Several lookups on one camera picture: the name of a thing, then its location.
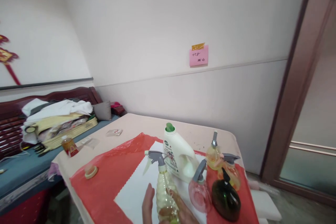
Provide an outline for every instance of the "blue cushion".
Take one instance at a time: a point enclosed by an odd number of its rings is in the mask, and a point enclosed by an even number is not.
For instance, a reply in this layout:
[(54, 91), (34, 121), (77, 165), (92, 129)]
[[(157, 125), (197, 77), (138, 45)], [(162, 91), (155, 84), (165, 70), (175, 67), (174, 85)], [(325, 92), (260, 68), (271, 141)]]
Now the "blue cushion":
[[(93, 132), (105, 127), (111, 122), (117, 120), (118, 116), (112, 116), (111, 121), (101, 121), (97, 126), (84, 132), (74, 139), (75, 142), (82, 140)], [(10, 158), (0, 163), (0, 169), (8, 169), (5, 173), (0, 174), (0, 199), (7, 194), (14, 191), (16, 188), (30, 181), (32, 178), (38, 176), (42, 172), (46, 171), (50, 167), (51, 161), (63, 150), (59, 147), (45, 154), (42, 157), (38, 157), (33, 149), (29, 149), (30, 155), (24, 155), (22, 157)]]

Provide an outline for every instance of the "table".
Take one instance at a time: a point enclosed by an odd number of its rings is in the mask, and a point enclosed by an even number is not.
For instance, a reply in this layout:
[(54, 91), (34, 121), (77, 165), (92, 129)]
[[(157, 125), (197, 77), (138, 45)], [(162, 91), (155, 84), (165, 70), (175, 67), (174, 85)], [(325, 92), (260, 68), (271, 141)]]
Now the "table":
[[(53, 163), (58, 164), (60, 173), (85, 224), (91, 224), (94, 222), (85, 209), (82, 201), (76, 194), (74, 188), (71, 186), (70, 177), (73, 176), (78, 169), (90, 162), (95, 156), (107, 152), (118, 145), (133, 139), (141, 132), (163, 139), (165, 134), (164, 128), (168, 122), (171, 122), (174, 125), (177, 132), (194, 150), (206, 152), (207, 148), (211, 145), (214, 130), (217, 130), (217, 143), (221, 151), (232, 153), (241, 157), (236, 138), (228, 131), (166, 119), (146, 117), (130, 113), (126, 114), (90, 135), (92, 138), (99, 139), (99, 144), (93, 150), (91, 148), (82, 148), (80, 152), (71, 159), (67, 157), (65, 152), (61, 152), (52, 161)], [(123, 129), (121, 135), (115, 137), (105, 136), (107, 131), (117, 128)], [(236, 163), (244, 167), (243, 159), (237, 160)]]

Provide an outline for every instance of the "red tassel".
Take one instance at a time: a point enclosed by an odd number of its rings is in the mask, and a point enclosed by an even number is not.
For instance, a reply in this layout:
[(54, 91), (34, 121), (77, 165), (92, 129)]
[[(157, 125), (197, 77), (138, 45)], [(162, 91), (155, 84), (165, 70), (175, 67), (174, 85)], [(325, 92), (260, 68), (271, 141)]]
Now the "red tassel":
[(4, 65), (6, 66), (8, 72), (9, 72), (10, 75), (12, 76), (13, 80), (15, 81), (15, 83), (16, 83), (17, 85), (21, 85), (21, 83), (19, 82), (19, 79), (16, 77), (16, 75), (15, 75), (15, 73), (14, 73), (12, 67), (10, 66), (10, 64), (7, 63), (7, 62), (5, 62)]

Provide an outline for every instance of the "red bag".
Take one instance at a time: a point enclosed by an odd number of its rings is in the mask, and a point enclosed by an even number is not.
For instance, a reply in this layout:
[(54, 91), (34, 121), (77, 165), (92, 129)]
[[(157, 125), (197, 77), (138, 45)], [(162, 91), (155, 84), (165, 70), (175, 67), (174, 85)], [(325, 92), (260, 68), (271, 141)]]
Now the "red bag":
[[(87, 180), (84, 176), (84, 167), (80, 168), (71, 178), (70, 182), (77, 195), (96, 224), (105, 223), (132, 223), (119, 206), (114, 202), (119, 191), (134, 173), (139, 163), (145, 157), (145, 150), (149, 150), (155, 141), (162, 140), (141, 133), (118, 147), (95, 157), (90, 164), (98, 167), (95, 179)], [(242, 174), (242, 182), (238, 192), (241, 201), (241, 213), (238, 222), (244, 224), (258, 224), (252, 196), (247, 184), (244, 169), (237, 167)], [(207, 172), (208, 184), (217, 179), (217, 172)], [(224, 220), (213, 208), (207, 215), (207, 223), (230, 223)]]

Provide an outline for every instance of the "hand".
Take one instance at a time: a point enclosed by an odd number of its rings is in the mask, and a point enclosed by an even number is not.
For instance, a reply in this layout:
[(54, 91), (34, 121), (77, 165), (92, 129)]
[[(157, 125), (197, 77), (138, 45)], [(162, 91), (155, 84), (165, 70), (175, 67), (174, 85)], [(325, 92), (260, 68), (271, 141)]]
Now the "hand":
[(173, 190), (168, 191), (167, 189), (167, 192), (169, 195), (173, 197), (173, 200), (175, 201), (175, 203), (177, 204), (180, 210), (178, 213), (178, 217), (180, 219), (181, 224), (199, 224), (198, 220), (195, 218), (193, 213), (184, 203), (182, 198), (177, 193), (175, 193)]
[(154, 194), (155, 190), (152, 187), (151, 183), (149, 183), (142, 203), (143, 224), (152, 224), (152, 208), (153, 208)]

